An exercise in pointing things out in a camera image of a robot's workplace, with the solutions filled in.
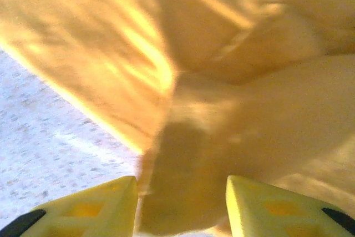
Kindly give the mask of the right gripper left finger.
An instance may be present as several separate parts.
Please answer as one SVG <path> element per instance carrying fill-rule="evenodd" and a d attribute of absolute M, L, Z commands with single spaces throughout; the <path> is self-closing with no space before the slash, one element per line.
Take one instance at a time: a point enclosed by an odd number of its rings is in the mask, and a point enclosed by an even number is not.
<path fill-rule="evenodd" d="M 136 178 L 124 176 L 39 205 L 0 237 L 133 237 Z"/>

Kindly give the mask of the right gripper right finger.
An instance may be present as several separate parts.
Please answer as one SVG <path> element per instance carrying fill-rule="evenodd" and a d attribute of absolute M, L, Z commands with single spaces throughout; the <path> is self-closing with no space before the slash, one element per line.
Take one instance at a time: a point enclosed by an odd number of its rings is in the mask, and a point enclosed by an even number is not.
<path fill-rule="evenodd" d="M 226 204 L 232 237 L 355 237 L 337 206 L 244 177 L 228 177 Z"/>

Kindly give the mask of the yellow t-shirt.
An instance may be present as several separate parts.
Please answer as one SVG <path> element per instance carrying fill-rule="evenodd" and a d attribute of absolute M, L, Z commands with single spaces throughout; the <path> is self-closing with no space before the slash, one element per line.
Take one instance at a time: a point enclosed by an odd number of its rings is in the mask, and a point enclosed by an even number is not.
<path fill-rule="evenodd" d="M 137 233 L 231 237 L 231 175 L 355 218 L 355 0 L 0 0 L 0 45 L 139 154 Z"/>

